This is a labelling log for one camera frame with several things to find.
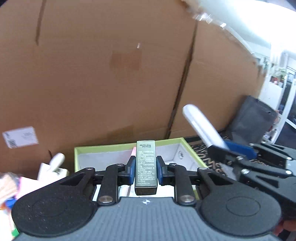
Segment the white tube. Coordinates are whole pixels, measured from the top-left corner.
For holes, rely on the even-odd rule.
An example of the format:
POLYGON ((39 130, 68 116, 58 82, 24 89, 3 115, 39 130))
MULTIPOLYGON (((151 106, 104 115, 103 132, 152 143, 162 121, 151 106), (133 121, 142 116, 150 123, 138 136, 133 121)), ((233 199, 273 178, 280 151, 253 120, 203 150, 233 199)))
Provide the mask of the white tube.
POLYGON ((185 105, 182 109, 182 113, 206 147, 216 146, 221 149, 229 150, 217 130, 195 105, 185 105))

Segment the dark slim cosmetic box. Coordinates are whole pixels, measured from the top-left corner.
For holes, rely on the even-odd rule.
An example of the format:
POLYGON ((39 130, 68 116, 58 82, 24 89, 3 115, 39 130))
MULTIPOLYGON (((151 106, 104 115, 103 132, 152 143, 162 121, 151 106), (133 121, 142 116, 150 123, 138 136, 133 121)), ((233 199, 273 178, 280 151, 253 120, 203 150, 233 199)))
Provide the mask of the dark slim cosmetic box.
POLYGON ((158 188, 155 141, 137 141, 135 157, 136 195, 155 195, 158 188))

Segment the white cloth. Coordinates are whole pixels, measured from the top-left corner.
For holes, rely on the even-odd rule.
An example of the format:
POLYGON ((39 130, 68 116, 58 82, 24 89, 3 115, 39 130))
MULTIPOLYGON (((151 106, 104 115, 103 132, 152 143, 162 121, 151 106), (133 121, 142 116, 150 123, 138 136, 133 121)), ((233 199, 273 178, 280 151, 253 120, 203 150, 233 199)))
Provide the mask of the white cloth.
POLYGON ((57 153, 50 160, 49 164, 41 163, 37 180, 39 181, 58 181, 68 176, 69 171, 61 168, 61 165, 65 161, 65 155, 57 153))

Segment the green shoe box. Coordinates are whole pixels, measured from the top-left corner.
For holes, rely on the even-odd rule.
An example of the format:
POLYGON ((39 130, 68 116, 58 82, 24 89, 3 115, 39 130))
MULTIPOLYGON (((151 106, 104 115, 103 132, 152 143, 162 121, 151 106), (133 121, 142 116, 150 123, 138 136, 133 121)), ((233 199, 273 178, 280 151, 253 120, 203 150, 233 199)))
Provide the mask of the green shoe box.
MULTIPOLYGON (((113 164, 126 164, 130 157, 136 154, 135 148, 135 143, 76 147, 74 149, 75 171, 87 167, 104 171, 113 164)), ((165 164, 176 163, 184 166, 188 171, 197 171, 199 167, 206 167, 184 138, 156 141, 156 154, 163 158, 165 164)))

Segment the dark grey bag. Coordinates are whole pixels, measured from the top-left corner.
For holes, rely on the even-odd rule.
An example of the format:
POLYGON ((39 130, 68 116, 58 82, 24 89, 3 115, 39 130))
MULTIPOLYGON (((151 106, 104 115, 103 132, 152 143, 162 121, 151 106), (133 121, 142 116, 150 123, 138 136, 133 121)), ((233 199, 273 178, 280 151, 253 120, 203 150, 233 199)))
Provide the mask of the dark grey bag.
POLYGON ((277 116, 274 109, 249 95, 227 127, 227 136, 238 144, 258 144, 277 116))

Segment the white shipping label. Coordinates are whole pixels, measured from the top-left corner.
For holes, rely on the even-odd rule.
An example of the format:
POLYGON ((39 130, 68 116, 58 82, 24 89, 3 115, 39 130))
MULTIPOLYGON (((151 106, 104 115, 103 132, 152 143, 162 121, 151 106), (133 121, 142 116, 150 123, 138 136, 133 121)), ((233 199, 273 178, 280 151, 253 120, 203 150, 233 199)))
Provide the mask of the white shipping label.
POLYGON ((37 145, 39 143, 32 126, 3 132, 3 138, 10 149, 37 145))

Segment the large brown cardboard box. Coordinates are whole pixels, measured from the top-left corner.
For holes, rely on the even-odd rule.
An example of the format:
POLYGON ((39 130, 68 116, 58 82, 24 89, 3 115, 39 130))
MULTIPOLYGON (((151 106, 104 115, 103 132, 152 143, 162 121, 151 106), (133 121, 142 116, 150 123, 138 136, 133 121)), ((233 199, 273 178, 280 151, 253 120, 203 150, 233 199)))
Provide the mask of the large brown cardboard box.
POLYGON ((7 1, 1 6, 1 171, 36 177, 79 146, 194 134, 194 104, 224 129, 263 76, 225 28, 184 1, 7 1), (10 149, 3 132, 39 143, 10 149))

